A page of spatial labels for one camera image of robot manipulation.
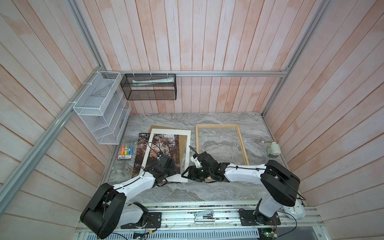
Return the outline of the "autumn forest photo print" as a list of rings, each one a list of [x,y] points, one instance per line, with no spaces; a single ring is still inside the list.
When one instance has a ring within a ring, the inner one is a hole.
[[[144,156],[148,147],[150,133],[139,133],[138,146],[136,151],[135,163],[132,172],[132,178],[139,175],[142,169]],[[158,152],[172,157],[175,161],[176,173],[181,173],[180,162],[180,142],[179,135],[163,135],[154,134],[152,139],[152,146],[147,157],[146,166],[153,165],[158,159]]]

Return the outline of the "light wooden picture frame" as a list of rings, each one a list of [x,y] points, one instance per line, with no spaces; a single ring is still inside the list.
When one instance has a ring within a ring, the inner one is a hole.
[[[197,152],[200,153],[199,130],[200,129],[219,129],[219,128],[220,129],[236,129],[238,139],[239,139],[239,142],[241,145],[241,150],[242,150],[245,164],[247,166],[249,166],[250,163],[249,163],[248,155],[246,152],[245,144],[244,144],[244,141],[242,138],[242,134],[241,134],[239,125],[196,125],[196,145],[197,145],[196,150],[197,150]]]

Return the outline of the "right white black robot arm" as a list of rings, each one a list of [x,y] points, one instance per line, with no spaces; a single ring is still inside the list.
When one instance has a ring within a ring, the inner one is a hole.
[[[294,207],[299,195],[301,180],[275,160],[264,165],[243,166],[219,163],[207,152],[194,154],[193,166],[182,173],[182,177],[195,182],[247,182],[263,185],[268,194],[259,200],[253,212],[259,225],[266,225],[282,207]]]

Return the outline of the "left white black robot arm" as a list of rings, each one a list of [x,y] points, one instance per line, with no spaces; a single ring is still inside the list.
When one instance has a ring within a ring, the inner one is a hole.
[[[143,228],[148,225],[149,210],[138,202],[127,201],[168,182],[167,178],[177,173],[174,159],[158,153],[158,161],[144,172],[121,184],[104,183],[95,192],[80,216],[85,224],[100,239],[105,239],[117,227]]]

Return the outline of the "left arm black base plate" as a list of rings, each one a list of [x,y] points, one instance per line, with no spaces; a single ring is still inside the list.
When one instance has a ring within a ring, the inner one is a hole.
[[[138,223],[128,223],[121,225],[121,229],[144,229],[152,228],[158,229],[161,227],[162,213],[161,212],[149,212],[144,214]]]

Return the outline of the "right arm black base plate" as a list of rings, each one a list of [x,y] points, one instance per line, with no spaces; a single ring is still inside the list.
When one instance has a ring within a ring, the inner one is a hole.
[[[272,217],[256,214],[256,210],[238,210],[242,226],[279,226],[281,220],[277,212]]]

